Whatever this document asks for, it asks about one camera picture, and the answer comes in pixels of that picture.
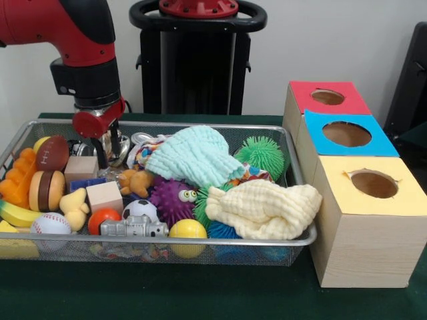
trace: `stacked boxes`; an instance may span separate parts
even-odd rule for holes
[[[311,246],[322,287],[406,287],[427,196],[351,83],[291,82],[284,127],[324,200]]]

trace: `purple spiky ball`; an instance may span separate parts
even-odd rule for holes
[[[187,183],[173,179],[156,179],[150,201],[157,207],[157,214],[169,229],[182,219],[194,219],[194,189]]]

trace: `yellow ball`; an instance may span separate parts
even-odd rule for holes
[[[197,220],[184,219],[172,226],[169,236],[172,238],[207,238],[206,229]],[[191,259],[197,257],[205,245],[171,245],[172,251],[181,258]]]
[[[40,138],[39,140],[37,140],[37,142],[34,143],[34,147],[33,147],[34,152],[37,153],[38,150],[39,150],[39,148],[40,148],[40,146],[43,144],[43,142],[45,142],[46,140],[48,140],[48,138],[50,138],[50,137],[43,137],[43,138]]]

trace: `white wall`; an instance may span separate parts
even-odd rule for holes
[[[385,120],[415,24],[427,19],[426,0],[252,0],[269,15],[252,34],[245,114],[281,115],[290,80],[353,81],[373,114]],[[136,71],[139,30],[128,19],[135,0],[109,0],[124,96],[141,107]],[[48,44],[0,49],[0,149],[23,122],[40,112],[72,112],[73,99],[58,96]]]

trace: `metal wire basket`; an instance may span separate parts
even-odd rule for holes
[[[131,136],[136,132],[150,135],[173,134],[190,123],[121,122],[121,132]],[[278,181],[280,185],[302,184],[303,179],[290,134],[281,127],[259,125],[210,125],[227,140],[230,153],[238,150],[244,140],[266,136],[290,155],[289,169]],[[62,135],[80,139],[70,120],[38,119],[28,122],[18,131],[0,156],[1,176],[20,151],[32,147],[42,137]],[[311,224],[303,234],[291,241],[261,241],[245,239],[178,239],[151,237],[93,236],[87,226],[78,235],[38,235],[0,233],[0,258],[45,261],[115,261],[195,263],[207,265],[282,265],[290,266],[302,248],[314,242],[317,232]],[[174,252],[200,253],[184,259]]]

